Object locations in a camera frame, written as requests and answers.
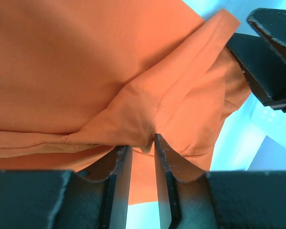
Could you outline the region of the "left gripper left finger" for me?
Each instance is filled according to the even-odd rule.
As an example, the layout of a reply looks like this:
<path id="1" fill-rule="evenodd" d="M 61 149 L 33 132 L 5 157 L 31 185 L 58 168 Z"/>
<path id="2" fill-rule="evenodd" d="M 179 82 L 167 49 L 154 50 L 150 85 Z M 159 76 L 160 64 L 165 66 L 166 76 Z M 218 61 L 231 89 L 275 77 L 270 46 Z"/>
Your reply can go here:
<path id="1" fill-rule="evenodd" d="M 72 170 L 0 170 L 0 229 L 123 229 L 132 149 Z"/>

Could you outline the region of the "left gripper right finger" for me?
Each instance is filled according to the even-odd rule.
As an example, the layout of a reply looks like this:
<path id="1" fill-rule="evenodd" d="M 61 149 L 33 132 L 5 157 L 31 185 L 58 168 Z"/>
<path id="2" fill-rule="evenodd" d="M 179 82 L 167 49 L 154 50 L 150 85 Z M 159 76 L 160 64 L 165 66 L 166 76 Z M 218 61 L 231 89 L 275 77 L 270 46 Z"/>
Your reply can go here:
<path id="1" fill-rule="evenodd" d="M 154 136 L 163 229 L 286 229 L 286 171 L 206 172 Z"/>

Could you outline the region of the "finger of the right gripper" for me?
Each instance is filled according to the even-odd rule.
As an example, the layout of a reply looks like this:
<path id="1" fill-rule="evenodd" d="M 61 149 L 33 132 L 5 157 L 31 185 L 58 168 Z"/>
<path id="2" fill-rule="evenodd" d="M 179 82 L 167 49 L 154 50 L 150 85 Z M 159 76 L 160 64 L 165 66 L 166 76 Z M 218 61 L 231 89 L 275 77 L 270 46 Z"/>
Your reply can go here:
<path id="1" fill-rule="evenodd" d="M 227 43 L 254 96 L 286 113 L 286 64 L 261 37 L 235 33 Z"/>
<path id="2" fill-rule="evenodd" d="M 247 22 L 286 63 L 286 10 L 258 8 L 248 15 Z"/>

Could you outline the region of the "orange t shirt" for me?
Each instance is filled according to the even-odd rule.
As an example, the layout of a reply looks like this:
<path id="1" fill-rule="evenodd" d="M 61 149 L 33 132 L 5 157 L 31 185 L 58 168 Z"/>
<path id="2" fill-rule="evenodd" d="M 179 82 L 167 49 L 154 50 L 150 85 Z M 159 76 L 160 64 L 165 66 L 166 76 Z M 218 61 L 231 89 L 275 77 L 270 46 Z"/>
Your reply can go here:
<path id="1" fill-rule="evenodd" d="M 154 202 L 159 133 L 208 171 L 251 93 L 238 26 L 181 0 L 0 0 L 0 169 L 80 171 L 128 145 L 129 203 Z"/>

